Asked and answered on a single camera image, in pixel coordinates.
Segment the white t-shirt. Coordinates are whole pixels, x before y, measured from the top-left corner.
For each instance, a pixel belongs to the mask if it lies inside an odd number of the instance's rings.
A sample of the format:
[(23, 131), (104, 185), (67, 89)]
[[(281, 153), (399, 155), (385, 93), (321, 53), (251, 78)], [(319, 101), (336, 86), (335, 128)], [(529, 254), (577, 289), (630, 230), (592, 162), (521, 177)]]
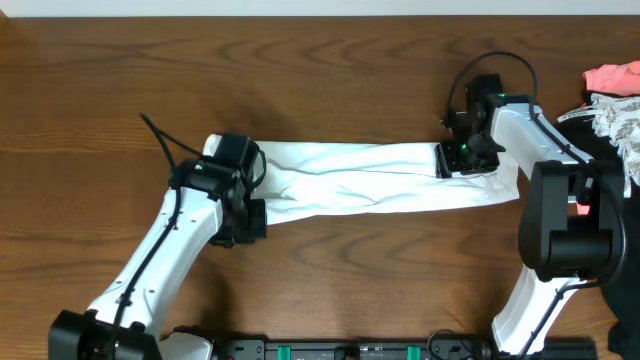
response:
[(484, 174), (436, 175), (432, 143), (258, 144), (253, 195), (271, 225), (319, 215), (413, 213), (488, 206), (516, 200), (518, 166), (509, 155)]

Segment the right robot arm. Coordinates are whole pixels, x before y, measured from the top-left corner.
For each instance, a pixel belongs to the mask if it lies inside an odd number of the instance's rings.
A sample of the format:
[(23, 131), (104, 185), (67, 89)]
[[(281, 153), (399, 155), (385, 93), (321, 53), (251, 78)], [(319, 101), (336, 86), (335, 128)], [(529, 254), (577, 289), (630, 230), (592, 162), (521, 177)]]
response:
[(492, 342), (479, 359), (530, 359), (574, 354), (548, 348), (545, 337), (576, 292), (617, 279), (628, 241), (623, 220), (623, 171), (574, 146), (531, 95), (480, 92), (442, 124), (453, 138), (436, 147), (437, 174), (486, 174), (511, 156), (529, 180), (518, 229), (523, 268), (494, 318)]

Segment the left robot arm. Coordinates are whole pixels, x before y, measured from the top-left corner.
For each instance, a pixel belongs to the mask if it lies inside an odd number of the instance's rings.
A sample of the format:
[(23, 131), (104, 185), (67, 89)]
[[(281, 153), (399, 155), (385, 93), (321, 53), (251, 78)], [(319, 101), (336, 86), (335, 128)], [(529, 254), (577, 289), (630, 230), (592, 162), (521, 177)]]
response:
[(172, 170), (161, 209), (109, 287), (83, 313), (63, 310), (48, 335), (60, 359), (211, 359), (213, 339), (162, 327), (182, 282), (208, 244), (230, 248), (266, 235), (266, 209), (253, 191), (265, 162), (204, 156)]

